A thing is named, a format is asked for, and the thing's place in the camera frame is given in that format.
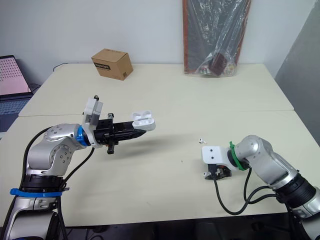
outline floor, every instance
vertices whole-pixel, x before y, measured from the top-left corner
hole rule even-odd
[[[290,240],[288,229],[288,215],[279,213],[68,228],[67,233],[69,240]]]

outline table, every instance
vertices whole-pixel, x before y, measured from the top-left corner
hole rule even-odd
[[[115,115],[115,122],[129,115]],[[68,182],[62,211],[67,226],[92,226],[150,221],[229,216],[219,205],[214,184],[203,178],[207,166],[201,159],[199,138],[209,145],[228,146],[249,134],[268,140],[308,181],[320,186],[314,169],[320,148],[292,110],[226,111],[204,116],[177,111],[155,114],[156,129],[115,146],[97,149],[91,159]],[[82,115],[20,116],[0,141],[0,224],[20,183],[26,145],[40,130],[60,123],[81,123]],[[90,147],[76,151],[67,174],[88,154]],[[231,210],[243,204],[246,172],[218,182],[223,202]],[[251,192],[263,182],[253,173]],[[243,215],[282,213],[286,208],[275,199],[249,205]]]
[[[209,78],[183,73],[180,64],[136,64],[124,80],[100,76],[93,64],[57,67],[20,116],[82,114],[94,95],[103,113],[152,110],[198,115],[216,111],[293,110],[263,64],[239,65],[235,76]]]

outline robotic arm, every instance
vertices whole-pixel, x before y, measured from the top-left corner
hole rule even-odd
[[[89,98],[82,125],[52,126],[45,131],[41,142],[30,151],[27,147],[21,185],[10,191],[15,197],[3,224],[1,240],[58,239],[61,219],[53,210],[58,207],[62,192],[68,190],[63,176],[73,153],[88,146],[106,145],[107,153],[113,154],[119,141],[140,137],[156,127],[149,111],[134,113],[136,121],[113,123],[112,113],[107,119],[99,120],[102,105],[98,96]]]
[[[274,152],[268,141],[249,135],[237,145],[230,142],[228,148],[204,146],[202,160],[208,164],[207,179],[230,177],[231,171],[251,167],[275,192],[277,200],[286,204],[293,215],[300,219],[308,237],[312,240],[320,239],[319,188],[313,187],[295,168]]]

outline brown cardboard box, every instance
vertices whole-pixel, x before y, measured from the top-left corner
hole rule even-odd
[[[100,76],[103,77],[125,80],[125,78],[133,71],[127,52],[105,48],[91,59]]]

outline blue ring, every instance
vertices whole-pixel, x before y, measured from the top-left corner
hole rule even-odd
[[[62,195],[62,191],[56,192],[25,192],[20,191],[18,188],[12,188],[10,190],[11,195],[16,195],[24,198],[53,198],[59,197]]]
[[[75,140],[77,140],[81,145],[88,147],[88,144],[85,141],[84,129],[82,126],[78,128],[78,136],[75,137]]]

